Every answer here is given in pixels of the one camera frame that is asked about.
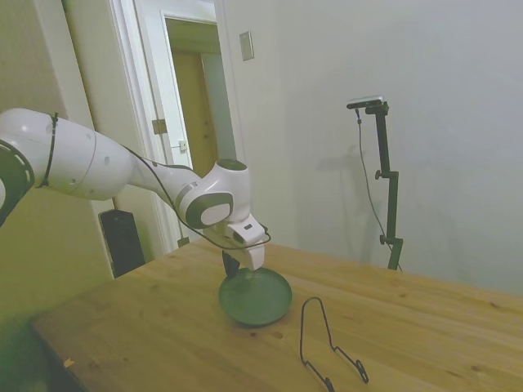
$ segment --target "green plate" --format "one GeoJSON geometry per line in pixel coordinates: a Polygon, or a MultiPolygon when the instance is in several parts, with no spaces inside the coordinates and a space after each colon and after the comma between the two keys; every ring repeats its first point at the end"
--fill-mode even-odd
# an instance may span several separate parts
{"type": "Polygon", "coordinates": [[[249,327],[272,324],[288,313],[293,291],[283,276],[267,268],[243,268],[220,286],[220,305],[229,317],[249,327]]]}

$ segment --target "cable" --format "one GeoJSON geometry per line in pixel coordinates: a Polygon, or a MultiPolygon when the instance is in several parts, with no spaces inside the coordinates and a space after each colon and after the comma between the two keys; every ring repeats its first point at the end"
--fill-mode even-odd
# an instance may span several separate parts
{"type": "Polygon", "coordinates": [[[158,177],[158,175],[156,174],[156,171],[154,171],[154,169],[147,163],[147,161],[145,159],[143,159],[140,155],[138,155],[137,153],[135,153],[134,151],[132,151],[131,149],[129,149],[128,147],[126,147],[125,145],[123,145],[122,147],[124,147],[127,151],[129,151],[132,155],[134,155],[135,157],[137,157],[138,159],[140,159],[140,161],[147,166],[147,168],[150,170],[151,173],[153,173],[153,176],[154,178],[158,181],[158,184],[160,185],[160,187],[162,188],[162,191],[165,193],[165,196],[167,196],[167,199],[169,201],[169,204],[171,204],[171,208],[172,210],[174,211],[174,213],[177,215],[177,218],[178,220],[189,230],[191,230],[192,232],[196,233],[197,235],[199,235],[200,237],[203,237],[205,239],[207,239],[212,245],[216,246],[216,247],[219,247],[220,249],[223,249],[224,251],[240,251],[240,250],[244,250],[244,249],[249,249],[251,247],[257,247],[257,246],[260,246],[260,245],[264,245],[266,243],[268,243],[272,238],[269,234],[269,232],[267,231],[267,228],[260,224],[261,227],[263,227],[263,229],[265,230],[265,235],[267,236],[267,239],[261,243],[254,243],[253,245],[247,245],[246,247],[224,247],[222,245],[220,245],[219,243],[216,243],[214,242],[213,240],[211,240],[207,235],[203,234],[203,233],[200,233],[198,230],[196,229],[193,229],[192,227],[190,227],[189,225],[187,225],[183,219],[181,219],[180,217],[180,214],[178,214],[178,211],[176,210],[176,208],[174,207],[174,203],[172,202],[172,199],[171,199],[171,196],[169,195],[169,192],[165,189],[165,186],[163,186],[163,182],[160,180],[160,178],[158,177]]]}
{"type": "MultiPolygon", "coordinates": [[[[383,229],[382,222],[379,220],[378,214],[376,213],[376,208],[374,208],[373,198],[370,195],[369,176],[367,175],[367,167],[365,166],[365,160],[363,158],[363,149],[361,147],[361,118],[360,118],[360,111],[358,109],[356,109],[355,111],[356,111],[356,116],[358,117],[358,132],[360,134],[360,158],[361,158],[361,166],[363,167],[363,173],[365,174],[365,184],[367,185],[367,195],[369,196],[370,207],[373,210],[373,214],[374,214],[374,217],[376,218],[376,221],[378,221],[379,228],[382,231],[383,237],[386,237],[385,230],[383,229]]],[[[392,252],[391,245],[387,244],[387,246],[389,247],[389,250],[392,252]]],[[[401,272],[403,272],[403,269],[401,268],[400,263],[398,263],[398,268],[400,269],[401,272]]]]}

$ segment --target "wooden door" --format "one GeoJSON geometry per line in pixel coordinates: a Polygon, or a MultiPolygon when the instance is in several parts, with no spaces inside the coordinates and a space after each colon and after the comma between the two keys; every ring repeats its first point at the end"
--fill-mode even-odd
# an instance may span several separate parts
{"type": "Polygon", "coordinates": [[[203,177],[211,171],[218,153],[202,58],[199,53],[181,51],[173,52],[172,58],[193,168],[203,177]]]}

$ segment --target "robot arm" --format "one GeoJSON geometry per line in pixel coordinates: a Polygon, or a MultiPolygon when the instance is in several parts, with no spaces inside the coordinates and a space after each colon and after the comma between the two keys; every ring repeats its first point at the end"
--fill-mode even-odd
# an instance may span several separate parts
{"type": "Polygon", "coordinates": [[[263,265],[266,230],[250,213],[248,169],[238,161],[218,161],[200,178],[62,118],[27,109],[0,114],[0,225],[32,186],[44,185],[91,200],[112,198],[125,185],[151,190],[237,261],[263,265]]]}

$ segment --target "black wire holder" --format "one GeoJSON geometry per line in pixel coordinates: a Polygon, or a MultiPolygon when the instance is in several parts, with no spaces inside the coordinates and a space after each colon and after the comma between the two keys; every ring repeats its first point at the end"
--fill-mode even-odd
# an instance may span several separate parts
{"type": "Polygon", "coordinates": [[[300,358],[302,360],[302,363],[305,365],[305,366],[308,366],[309,368],[312,369],[312,371],[314,373],[316,373],[316,375],[321,379],[321,381],[325,384],[325,386],[327,387],[327,390],[329,392],[335,392],[334,390],[334,386],[333,386],[333,383],[329,380],[328,377],[323,377],[321,375],[321,373],[315,368],[315,366],[310,362],[310,361],[306,361],[304,358],[303,358],[303,327],[305,325],[305,307],[306,305],[313,301],[313,300],[317,300],[319,303],[320,303],[320,306],[321,306],[321,312],[323,313],[324,315],[324,321],[325,321],[325,328],[327,329],[327,334],[329,335],[329,345],[330,345],[330,348],[334,351],[334,352],[337,352],[339,351],[340,353],[342,353],[342,355],[350,362],[352,363],[352,365],[354,365],[354,367],[357,369],[357,371],[360,373],[360,376],[361,376],[361,380],[367,384],[369,382],[369,376],[367,375],[367,372],[365,371],[365,367],[363,366],[362,362],[357,359],[356,361],[354,361],[351,357],[349,357],[345,351],[343,351],[339,346],[337,345],[334,345],[333,344],[333,337],[330,333],[330,328],[329,328],[329,322],[327,321],[327,314],[325,314],[325,308],[324,308],[324,303],[323,301],[317,297],[317,296],[312,296],[311,298],[307,299],[305,302],[303,302],[303,306],[302,306],[302,321],[301,321],[301,325],[300,325],[300,358]]]}

